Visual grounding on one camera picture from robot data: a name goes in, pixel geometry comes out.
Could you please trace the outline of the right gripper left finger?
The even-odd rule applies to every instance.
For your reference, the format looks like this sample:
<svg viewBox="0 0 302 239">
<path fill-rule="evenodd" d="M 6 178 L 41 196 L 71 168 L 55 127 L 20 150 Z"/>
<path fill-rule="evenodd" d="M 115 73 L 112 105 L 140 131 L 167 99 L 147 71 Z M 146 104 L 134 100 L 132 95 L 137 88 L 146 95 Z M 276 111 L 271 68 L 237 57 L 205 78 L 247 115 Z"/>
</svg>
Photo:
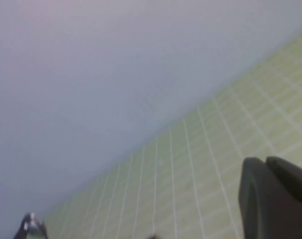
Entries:
<svg viewBox="0 0 302 239">
<path fill-rule="evenodd" d="M 20 226 L 13 236 L 13 239 L 26 239 L 31 235 L 40 239 L 47 239 L 48 232 L 46 224 L 43 220 L 36 217 L 35 213 L 27 212 L 20 223 Z"/>
</svg>

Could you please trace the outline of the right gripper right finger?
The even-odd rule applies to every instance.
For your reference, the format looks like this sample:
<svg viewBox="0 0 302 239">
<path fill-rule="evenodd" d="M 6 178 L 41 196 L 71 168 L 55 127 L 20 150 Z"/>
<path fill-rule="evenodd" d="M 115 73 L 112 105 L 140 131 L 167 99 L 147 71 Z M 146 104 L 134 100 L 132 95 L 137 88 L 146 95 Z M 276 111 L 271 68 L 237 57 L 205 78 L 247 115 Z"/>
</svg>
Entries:
<svg viewBox="0 0 302 239">
<path fill-rule="evenodd" d="M 238 203 L 245 239 L 302 239 L 302 168 L 277 156 L 243 160 Z"/>
</svg>

